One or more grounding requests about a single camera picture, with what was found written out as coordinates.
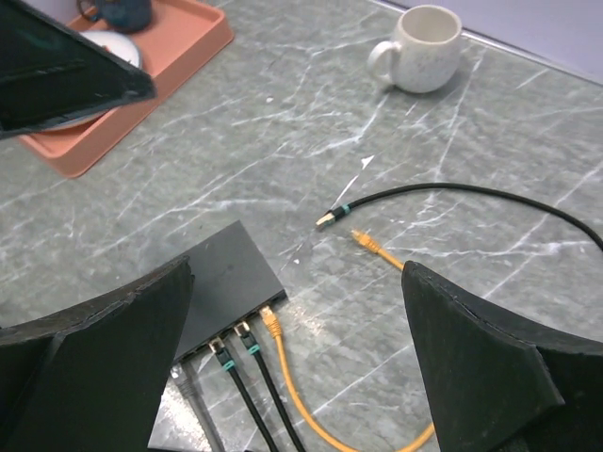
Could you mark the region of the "dark blue cup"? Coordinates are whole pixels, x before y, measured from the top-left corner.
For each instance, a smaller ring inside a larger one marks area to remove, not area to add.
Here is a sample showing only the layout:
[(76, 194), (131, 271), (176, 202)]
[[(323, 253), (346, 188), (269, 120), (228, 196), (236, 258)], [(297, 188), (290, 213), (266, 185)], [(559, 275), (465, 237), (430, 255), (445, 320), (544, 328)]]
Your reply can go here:
[(153, 20), (151, 0), (77, 0), (79, 14), (91, 23), (104, 20), (122, 33), (136, 33)]

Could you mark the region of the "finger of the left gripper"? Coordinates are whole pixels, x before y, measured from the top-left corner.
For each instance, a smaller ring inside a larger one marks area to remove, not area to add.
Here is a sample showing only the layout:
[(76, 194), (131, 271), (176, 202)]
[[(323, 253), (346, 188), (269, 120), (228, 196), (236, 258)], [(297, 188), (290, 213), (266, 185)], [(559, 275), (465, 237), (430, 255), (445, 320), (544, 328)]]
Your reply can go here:
[(153, 99), (151, 75), (24, 1), (1, 3), (1, 138)]

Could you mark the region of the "black network switch box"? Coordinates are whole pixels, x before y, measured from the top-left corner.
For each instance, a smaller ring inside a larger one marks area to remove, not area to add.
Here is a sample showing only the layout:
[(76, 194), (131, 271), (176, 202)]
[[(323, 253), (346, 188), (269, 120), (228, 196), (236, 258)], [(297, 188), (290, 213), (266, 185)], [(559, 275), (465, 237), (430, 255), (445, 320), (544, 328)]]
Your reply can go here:
[(286, 291), (238, 220), (184, 252), (194, 277), (174, 360), (182, 362)]

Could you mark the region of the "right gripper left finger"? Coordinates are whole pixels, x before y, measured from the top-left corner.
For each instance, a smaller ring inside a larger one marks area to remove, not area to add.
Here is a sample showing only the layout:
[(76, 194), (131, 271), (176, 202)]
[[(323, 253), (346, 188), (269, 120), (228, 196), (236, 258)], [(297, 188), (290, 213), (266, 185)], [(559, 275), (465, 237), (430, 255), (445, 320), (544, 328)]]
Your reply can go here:
[(186, 256), (1, 330), (4, 451), (144, 451), (187, 317)]

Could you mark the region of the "white ceramic mug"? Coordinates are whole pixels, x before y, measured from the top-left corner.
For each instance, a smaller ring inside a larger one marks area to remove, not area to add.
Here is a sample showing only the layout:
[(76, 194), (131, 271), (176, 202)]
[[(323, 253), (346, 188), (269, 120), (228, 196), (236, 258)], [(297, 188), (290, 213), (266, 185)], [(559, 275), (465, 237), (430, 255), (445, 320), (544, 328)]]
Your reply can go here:
[(396, 22), (392, 38), (370, 52), (368, 72), (385, 86), (416, 94), (436, 91), (459, 67), (462, 32), (461, 19), (447, 8), (410, 8)]

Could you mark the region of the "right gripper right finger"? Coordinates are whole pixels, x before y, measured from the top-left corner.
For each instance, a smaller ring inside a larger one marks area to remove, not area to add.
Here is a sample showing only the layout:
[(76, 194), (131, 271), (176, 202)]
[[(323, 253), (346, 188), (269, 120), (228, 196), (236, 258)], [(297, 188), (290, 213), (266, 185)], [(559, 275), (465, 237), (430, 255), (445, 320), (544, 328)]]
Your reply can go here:
[(405, 310), (443, 451), (599, 451), (602, 345), (477, 297), (420, 263)]

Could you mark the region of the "pink tray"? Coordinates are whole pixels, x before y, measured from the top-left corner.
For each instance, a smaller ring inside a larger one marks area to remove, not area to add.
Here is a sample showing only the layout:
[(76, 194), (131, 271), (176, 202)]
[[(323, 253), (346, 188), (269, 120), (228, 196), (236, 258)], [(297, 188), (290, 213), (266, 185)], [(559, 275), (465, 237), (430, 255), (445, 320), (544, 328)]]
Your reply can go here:
[(156, 86), (153, 100), (75, 127), (18, 137), (62, 176), (75, 178), (90, 169), (234, 38), (225, 12), (201, 1), (154, 1), (153, 12), (150, 27), (132, 36)]

